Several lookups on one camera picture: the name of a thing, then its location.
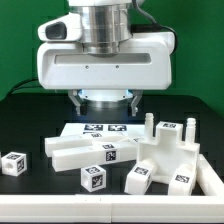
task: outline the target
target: white rectangular block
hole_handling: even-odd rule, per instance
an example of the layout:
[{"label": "white rectangular block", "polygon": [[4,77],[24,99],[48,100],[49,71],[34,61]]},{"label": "white rectangular block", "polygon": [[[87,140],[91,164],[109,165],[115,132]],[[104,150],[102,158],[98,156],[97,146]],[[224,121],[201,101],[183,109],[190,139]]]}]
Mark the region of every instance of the white rectangular block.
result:
[{"label": "white rectangular block", "polygon": [[2,173],[11,176],[19,176],[27,170],[26,154],[10,152],[1,159]]},{"label": "white rectangular block", "polygon": [[56,172],[136,160],[137,142],[95,142],[93,146],[55,150],[52,166]]},{"label": "white rectangular block", "polygon": [[106,187],[106,170],[98,165],[81,169],[81,185],[89,192]]},{"label": "white rectangular block", "polygon": [[52,152],[59,149],[68,149],[92,145],[92,141],[119,141],[125,136],[118,132],[87,133],[81,135],[60,136],[45,138],[45,153],[52,157]]}]

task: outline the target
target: white foam block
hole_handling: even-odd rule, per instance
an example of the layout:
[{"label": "white foam block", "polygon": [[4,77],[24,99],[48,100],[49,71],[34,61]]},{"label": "white foam block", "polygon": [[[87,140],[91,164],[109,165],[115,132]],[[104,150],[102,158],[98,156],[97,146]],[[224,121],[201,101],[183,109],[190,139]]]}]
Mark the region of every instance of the white foam block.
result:
[{"label": "white foam block", "polygon": [[98,165],[81,169],[81,185],[89,192],[106,187],[106,170]]},{"label": "white foam block", "polygon": [[52,165],[56,172],[79,169],[94,164],[103,165],[136,159],[137,147],[134,141],[117,143],[102,142],[93,146],[55,150]]},{"label": "white foam block", "polygon": [[27,170],[26,154],[10,152],[1,158],[2,173],[5,175],[19,176]]}]

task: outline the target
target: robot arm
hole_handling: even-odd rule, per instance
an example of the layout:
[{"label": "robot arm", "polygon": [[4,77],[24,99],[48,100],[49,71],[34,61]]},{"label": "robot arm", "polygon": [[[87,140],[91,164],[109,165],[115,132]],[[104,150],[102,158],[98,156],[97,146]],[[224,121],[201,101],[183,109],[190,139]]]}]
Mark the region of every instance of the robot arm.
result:
[{"label": "robot arm", "polygon": [[131,3],[69,0],[68,15],[38,30],[47,42],[38,51],[39,81],[46,89],[69,90],[80,115],[83,102],[102,106],[125,101],[135,116],[142,90],[166,89],[171,83],[175,36],[131,32]]}]

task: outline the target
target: white plastic part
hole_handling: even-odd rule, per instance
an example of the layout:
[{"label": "white plastic part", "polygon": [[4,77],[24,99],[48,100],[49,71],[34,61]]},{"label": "white plastic part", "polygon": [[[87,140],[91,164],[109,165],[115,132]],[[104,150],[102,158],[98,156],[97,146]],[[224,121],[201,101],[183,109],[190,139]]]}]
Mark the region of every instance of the white plastic part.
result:
[{"label": "white plastic part", "polygon": [[106,170],[98,165],[81,169],[81,185],[89,192],[106,187]]},{"label": "white plastic part", "polygon": [[10,152],[1,158],[2,173],[5,175],[19,176],[27,170],[26,154]]},{"label": "white plastic part", "polygon": [[203,155],[199,156],[197,181],[207,196],[219,196],[224,200],[224,184]]},{"label": "white plastic part", "polygon": [[171,32],[133,34],[105,58],[84,53],[77,42],[45,43],[38,50],[38,78],[46,89],[166,89],[174,39]]},{"label": "white plastic part", "polygon": [[168,189],[168,195],[190,196],[195,187],[196,169],[190,165],[181,165],[176,169]]},{"label": "white plastic part", "polygon": [[155,161],[148,160],[147,165],[137,163],[129,172],[125,184],[125,193],[133,195],[144,195],[152,183],[157,165]]},{"label": "white plastic part", "polygon": [[[64,23],[67,29],[67,37],[66,39],[60,40],[50,40],[46,36],[46,28],[47,26],[56,24],[58,22]],[[74,13],[69,13],[66,16],[60,17],[58,19],[52,20],[50,22],[47,22],[43,25],[41,25],[38,28],[38,35],[39,38],[42,41],[47,41],[47,42],[64,42],[64,41],[77,41],[82,37],[82,23],[81,23],[81,17],[79,14],[74,14]]]},{"label": "white plastic part", "polygon": [[69,135],[53,138],[45,138],[45,153],[48,157],[52,156],[54,150],[68,149],[75,147],[91,146],[94,139],[98,141],[120,141],[126,138],[122,133],[87,133],[81,135]]},{"label": "white plastic part", "polygon": [[169,184],[176,169],[182,164],[188,164],[196,170],[200,145],[185,144],[182,141],[182,129],[182,124],[160,122],[156,127],[156,137],[151,138],[150,132],[150,141],[147,138],[139,141],[137,163],[147,159],[157,163],[154,181]]},{"label": "white plastic part", "polygon": [[52,166],[56,172],[83,168],[93,164],[103,165],[136,159],[136,142],[94,142],[93,146],[55,150]]},{"label": "white plastic part", "polygon": [[147,113],[145,117],[144,139],[147,142],[153,141],[154,115]]},{"label": "white plastic part", "polygon": [[67,123],[64,129],[61,132],[61,136],[69,136],[69,135],[80,135],[83,133],[105,133],[105,132],[115,132],[119,131],[124,136],[131,137],[131,132],[139,133],[139,138],[144,134],[144,126],[143,125],[130,125],[130,124],[81,124],[81,123]]},{"label": "white plastic part", "polygon": [[185,144],[194,144],[196,131],[196,120],[194,118],[187,119]]},{"label": "white plastic part", "polygon": [[[145,0],[138,0],[141,5]],[[70,6],[106,6],[131,3],[132,0],[68,0]]]}]

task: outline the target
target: metal cylinder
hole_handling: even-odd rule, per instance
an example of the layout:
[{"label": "metal cylinder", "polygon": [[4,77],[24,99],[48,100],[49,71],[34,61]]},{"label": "metal cylinder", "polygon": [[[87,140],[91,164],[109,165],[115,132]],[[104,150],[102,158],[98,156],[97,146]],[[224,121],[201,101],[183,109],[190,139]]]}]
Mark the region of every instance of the metal cylinder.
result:
[{"label": "metal cylinder", "polygon": [[71,13],[82,18],[83,36],[80,40],[89,54],[115,54],[119,42],[131,38],[128,22],[129,4],[70,7]]}]

